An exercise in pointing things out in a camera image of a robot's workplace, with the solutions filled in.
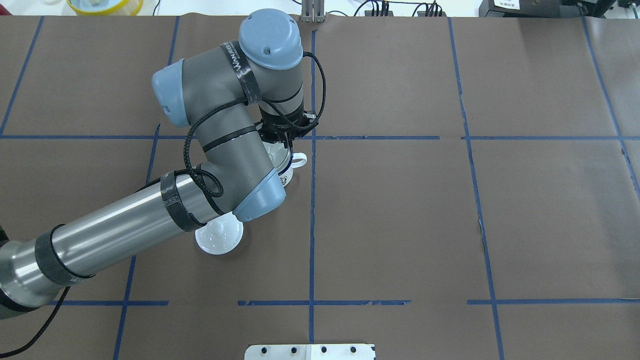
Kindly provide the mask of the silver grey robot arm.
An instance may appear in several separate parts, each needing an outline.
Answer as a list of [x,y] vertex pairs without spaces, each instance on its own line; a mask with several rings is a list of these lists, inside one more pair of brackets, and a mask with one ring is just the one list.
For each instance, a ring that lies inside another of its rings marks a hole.
[[34,312],[60,290],[225,214],[246,223],[286,198],[264,143],[311,132],[298,22],[265,8],[238,39],[156,71],[151,86],[167,118],[189,131],[183,169],[28,241],[1,241],[1,318]]

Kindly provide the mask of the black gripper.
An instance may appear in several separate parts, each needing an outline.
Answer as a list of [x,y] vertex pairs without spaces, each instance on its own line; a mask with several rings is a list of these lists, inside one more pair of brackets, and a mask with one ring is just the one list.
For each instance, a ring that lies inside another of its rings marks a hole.
[[278,129],[276,123],[267,121],[264,118],[257,124],[257,132],[261,141],[267,144],[281,144],[284,148],[292,148],[295,139],[308,135],[310,129]]

